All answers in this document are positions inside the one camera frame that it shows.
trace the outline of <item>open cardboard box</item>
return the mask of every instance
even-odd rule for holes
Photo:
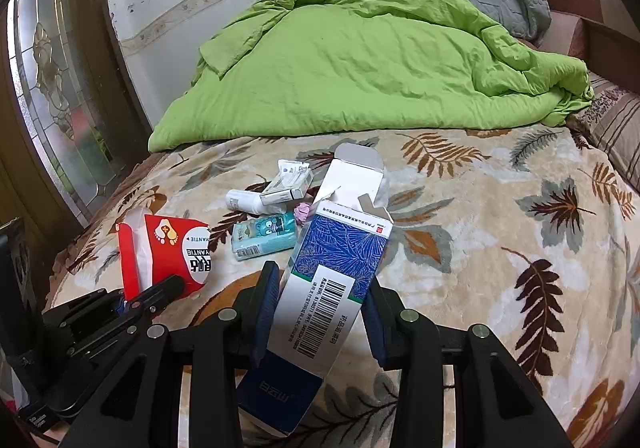
[[[267,352],[238,386],[243,415],[276,436],[302,420],[340,352],[393,227],[374,208],[384,164],[341,144],[291,255]]]

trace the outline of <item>white bottle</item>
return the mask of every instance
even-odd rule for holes
[[[252,215],[284,214],[287,208],[284,204],[263,205],[260,193],[245,192],[243,190],[229,190],[225,195],[226,207],[235,211],[246,211]]]

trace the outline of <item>blue pattern on box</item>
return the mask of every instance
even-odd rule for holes
[[[294,274],[311,280],[318,265],[355,279],[349,298],[364,301],[382,258],[386,238],[316,215],[303,239]]]

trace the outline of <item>frosted glass window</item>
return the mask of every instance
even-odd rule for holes
[[[68,0],[11,0],[9,57],[20,113],[53,183],[82,225],[117,187],[123,162],[100,129]]]

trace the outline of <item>cartoon character print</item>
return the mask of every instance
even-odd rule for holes
[[[256,225],[256,232],[260,237],[266,237],[271,233],[280,233],[284,231],[284,223],[282,217],[276,215],[267,219],[260,219]]]

